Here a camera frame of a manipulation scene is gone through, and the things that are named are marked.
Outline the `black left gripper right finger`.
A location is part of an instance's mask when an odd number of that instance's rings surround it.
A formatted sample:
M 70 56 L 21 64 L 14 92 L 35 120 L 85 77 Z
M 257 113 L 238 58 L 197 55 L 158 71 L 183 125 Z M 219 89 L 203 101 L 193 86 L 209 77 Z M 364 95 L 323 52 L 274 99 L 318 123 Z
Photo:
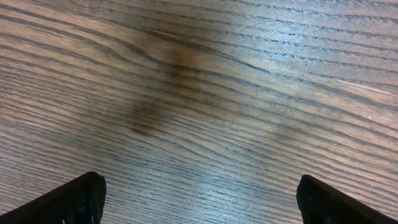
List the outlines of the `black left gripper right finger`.
M 311 175 L 302 176 L 296 199 L 304 224 L 397 224 Z

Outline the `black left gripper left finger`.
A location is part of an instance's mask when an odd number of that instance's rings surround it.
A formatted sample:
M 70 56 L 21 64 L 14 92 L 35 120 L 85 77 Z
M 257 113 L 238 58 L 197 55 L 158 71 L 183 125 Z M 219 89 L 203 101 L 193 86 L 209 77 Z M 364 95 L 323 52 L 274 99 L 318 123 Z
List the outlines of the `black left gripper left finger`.
M 87 172 L 1 215 L 1 223 L 100 224 L 105 197 L 105 178 L 96 172 Z

